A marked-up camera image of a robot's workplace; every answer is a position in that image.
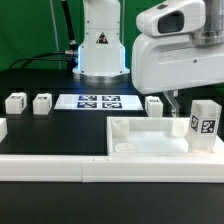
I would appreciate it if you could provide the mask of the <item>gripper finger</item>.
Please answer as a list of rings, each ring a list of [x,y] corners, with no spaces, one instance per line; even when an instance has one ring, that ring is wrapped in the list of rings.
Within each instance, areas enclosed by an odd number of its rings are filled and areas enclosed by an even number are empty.
[[[176,100],[176,97],[178,96],[178,91],[177,90],[164,91],[163,94],[167,99],[167,101],[169,102],[169,104],[171,105],[172,116],[178,118],[180,110],[180,105]]]

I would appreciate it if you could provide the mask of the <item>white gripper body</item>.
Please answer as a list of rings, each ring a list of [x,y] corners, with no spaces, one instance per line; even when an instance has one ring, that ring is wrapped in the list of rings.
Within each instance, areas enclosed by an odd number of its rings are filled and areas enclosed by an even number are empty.
[[[224,0],[165,0],[136,25],[132,82],[140,93],[224,82]]]

